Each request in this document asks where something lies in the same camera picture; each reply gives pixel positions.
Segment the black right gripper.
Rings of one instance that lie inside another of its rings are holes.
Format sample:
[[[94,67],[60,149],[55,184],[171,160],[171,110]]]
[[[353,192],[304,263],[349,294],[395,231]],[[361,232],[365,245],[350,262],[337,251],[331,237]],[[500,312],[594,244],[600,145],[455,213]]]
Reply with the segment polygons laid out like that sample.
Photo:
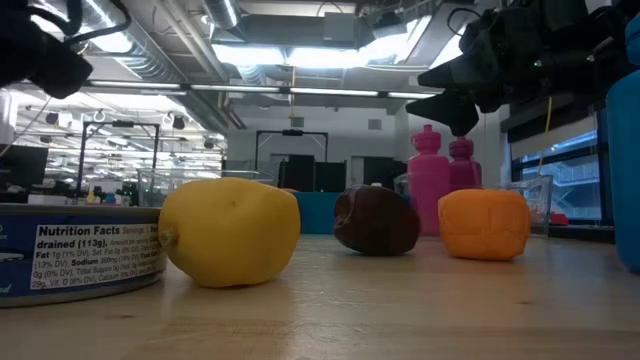
[[[405,106],[465,137],[485,112],[571,93],[591,103],[625,74],[625,0],[588,11],[585,0],[513,0],[466,26],[462,55],[417,78],[447,89]]]

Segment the purple squeeze bottle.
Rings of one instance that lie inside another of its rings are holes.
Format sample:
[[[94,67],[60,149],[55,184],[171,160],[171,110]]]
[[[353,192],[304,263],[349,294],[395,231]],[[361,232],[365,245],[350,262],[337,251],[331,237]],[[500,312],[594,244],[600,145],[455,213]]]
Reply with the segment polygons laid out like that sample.
[[[474,143],[471,139],[457,137],[449,143],[449,156],[452,161],[449,165],[450,190],[481,188],[481,165],[474,160]]]

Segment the pink squeeze bottle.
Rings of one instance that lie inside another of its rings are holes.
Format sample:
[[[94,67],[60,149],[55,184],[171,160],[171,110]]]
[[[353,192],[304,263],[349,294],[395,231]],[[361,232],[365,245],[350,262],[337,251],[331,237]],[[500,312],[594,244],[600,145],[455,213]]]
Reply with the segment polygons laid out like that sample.
[[[425,125],[411,137],[417,154],[408,161],[409,196],[419,215],[421,234],[439,235],[438,202],[450,191],[449,159],[439,153],[441,134]]]

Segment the blue squeeze bottle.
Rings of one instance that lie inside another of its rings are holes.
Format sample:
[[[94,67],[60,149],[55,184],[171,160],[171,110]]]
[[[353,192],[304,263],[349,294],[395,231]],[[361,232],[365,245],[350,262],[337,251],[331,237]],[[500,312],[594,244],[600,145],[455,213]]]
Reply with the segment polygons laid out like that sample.
[[[638,68],[609,89],[606,117],[616,251],[640,274],[640,12],[626,26],[625,54]]]

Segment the black monitor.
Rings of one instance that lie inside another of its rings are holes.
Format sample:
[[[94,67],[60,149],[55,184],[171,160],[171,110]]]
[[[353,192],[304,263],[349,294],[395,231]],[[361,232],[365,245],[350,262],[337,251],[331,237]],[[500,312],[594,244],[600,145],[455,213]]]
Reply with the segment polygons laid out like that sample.
[[[299,192],[346,189],[346,163],[316,161],[312,155],[288,155],[280,161],[278,186]]]
[[[390,190],[395,189],[394,179],[407,172],[407,164],[387,157],[365,157],[363,183],[380,183]]]

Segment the grey ceiling unit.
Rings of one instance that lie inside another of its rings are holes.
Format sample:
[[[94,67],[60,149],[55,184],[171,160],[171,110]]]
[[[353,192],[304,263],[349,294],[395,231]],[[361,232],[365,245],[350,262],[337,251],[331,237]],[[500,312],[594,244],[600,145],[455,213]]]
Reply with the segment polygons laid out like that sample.
[[[365,21],[353,14],[326,12],[323,21],[325,46],[359,49],[375,39]]]

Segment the squat orange toy pepper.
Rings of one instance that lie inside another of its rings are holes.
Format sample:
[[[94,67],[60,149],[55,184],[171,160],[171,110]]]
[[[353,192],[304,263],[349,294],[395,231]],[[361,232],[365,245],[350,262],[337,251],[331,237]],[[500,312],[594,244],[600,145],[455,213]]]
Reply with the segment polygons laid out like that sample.
[[[531,232],[525,198],[513,191],[463,189],[438,202],[440,238],[453,257],[510,261],[524,253]]]

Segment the clear plastic bin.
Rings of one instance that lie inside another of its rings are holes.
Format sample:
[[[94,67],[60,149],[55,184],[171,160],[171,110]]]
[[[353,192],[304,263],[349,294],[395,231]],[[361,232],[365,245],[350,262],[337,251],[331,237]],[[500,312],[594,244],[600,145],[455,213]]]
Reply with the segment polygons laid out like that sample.
[[[242,178],[273,186],[278,184],[276,178],[255,170],[141,168],[137,170],[138,205],[161,207],[166,197],[185,183],[227,177]]]
[[[409,192],[408,173],[394,179],[395,191],[407,197],[413,207]],[[531,227],[534,234],[547,234],[551,208],[552,177],[544,175],[534,180],[490,185],[488,189],[508,190],[522,195],[530,212]]]

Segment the dark purple toy plum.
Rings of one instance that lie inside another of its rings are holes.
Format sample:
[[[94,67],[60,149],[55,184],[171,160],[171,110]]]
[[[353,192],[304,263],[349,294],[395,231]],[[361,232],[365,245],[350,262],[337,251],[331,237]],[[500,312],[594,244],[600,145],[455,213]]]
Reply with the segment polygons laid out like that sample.
[[[411,251],[420,236],[420,219],[410,202],[379,186],[356,185],[334,206],[333,233],[345,247],[372,256]]]

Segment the long ceiling light bar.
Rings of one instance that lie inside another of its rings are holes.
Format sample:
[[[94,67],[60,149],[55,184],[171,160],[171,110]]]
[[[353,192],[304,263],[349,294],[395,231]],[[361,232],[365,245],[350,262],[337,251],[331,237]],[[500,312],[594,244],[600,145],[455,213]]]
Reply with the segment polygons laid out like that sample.
[[[401,92],[385,90],[356,90],[336,88],[312,88],[297,86],[257,86],[257,85],[231,85],[231,84],[196,84],[196,83],[157,83],[157,82],[133,82],[88,80],[85,87],[135,89],[135,90],[162,90],[162,91],[217,91],[232,93],[255,94],[284,94],[284,95],[313,95],[313,96],[340,96],[358,98],[379,98],[396,100],[423,100],[434,96],[434,93]]]

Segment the blue-label tin can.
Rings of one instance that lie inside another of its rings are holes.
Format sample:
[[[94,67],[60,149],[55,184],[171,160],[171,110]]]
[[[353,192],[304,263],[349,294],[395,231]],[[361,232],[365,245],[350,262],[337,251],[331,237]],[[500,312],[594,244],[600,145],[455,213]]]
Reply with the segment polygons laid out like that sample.
[[[0,204],[0,308],[151,285],[166,268],[157,208]]]

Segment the teal plastic bin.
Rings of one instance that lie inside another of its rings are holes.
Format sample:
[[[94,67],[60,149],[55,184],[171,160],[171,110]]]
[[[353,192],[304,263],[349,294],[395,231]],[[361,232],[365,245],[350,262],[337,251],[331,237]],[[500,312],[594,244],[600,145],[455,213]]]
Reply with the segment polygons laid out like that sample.
[[[301,233],[331,235],[334,227],[334,208],[340,193],[295,192],[300,219]]]

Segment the yellow toy lemon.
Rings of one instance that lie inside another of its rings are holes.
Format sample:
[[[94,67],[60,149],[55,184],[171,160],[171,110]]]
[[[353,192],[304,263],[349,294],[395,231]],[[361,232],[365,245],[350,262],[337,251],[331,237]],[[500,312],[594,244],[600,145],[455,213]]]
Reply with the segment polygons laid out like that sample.
[[[160,210],[159,241],[169,260],[197,285],[256,285],[278,276],[298,244],[296,197],[242,178],[191,181]]]

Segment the black rig frame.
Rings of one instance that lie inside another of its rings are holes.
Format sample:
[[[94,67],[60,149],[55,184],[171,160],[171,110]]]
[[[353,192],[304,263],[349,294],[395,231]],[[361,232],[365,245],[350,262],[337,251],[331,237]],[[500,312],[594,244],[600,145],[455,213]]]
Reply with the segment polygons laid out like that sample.
[[[322,136],[324,138],[324,144],[321,147],[324,150],[324,163],[328,163],[328,148],[329,148],[329,133],[328,132],[315,132],[315,131],[303,131],[300,129],[284,129],[284,130],[256,130],[255,133],[255,141],[254,141],[254,159],[253,165],[254,171],[258,171],[259,164],[259,151],[262,145],[259,144],[259,138],[262,134],[278,134],[281,136],[292,136],[292,137],[301,137],[301,136]]]
[[[90,136],[88,135],[88,128],[90,125],[96,125],[97,126],[96,129],[102,129],[105,125],[108,125],[114,128],[141,127],[144,131],[147,130],[146,129],[147,127],[149,128],[153,127],[155,130],[154,135],[151,136],[150,133],[147,135],[154,141],[152,169],[155,170],[157,168],[158,150],[159,150],[159,142],[160,142],[160,125],[159,124],[135,122],[131,120],[114,120],[110,122],[97,122],[97,121],[83,122],[83,128],[81,133],[81,147],[80,147],[80,154],[78,159],[79,161],[78,174],[76,178],[76,187],[74,190],[75,198],[79,198],[81,195],[82,181],[83,181],[83,174],[84,174],[84,158],[85,158],[85,152],[86,152],[86,144],[88,139],[90,138]]]

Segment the silver ventilation duct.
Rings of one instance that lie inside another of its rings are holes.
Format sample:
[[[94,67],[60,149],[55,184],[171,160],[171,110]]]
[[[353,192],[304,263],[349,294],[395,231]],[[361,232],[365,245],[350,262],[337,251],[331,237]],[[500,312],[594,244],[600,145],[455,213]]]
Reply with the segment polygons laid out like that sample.
[[[216,28],[232,29],[241,20],[241,10],[237,0],[202,0],[210,21]]]

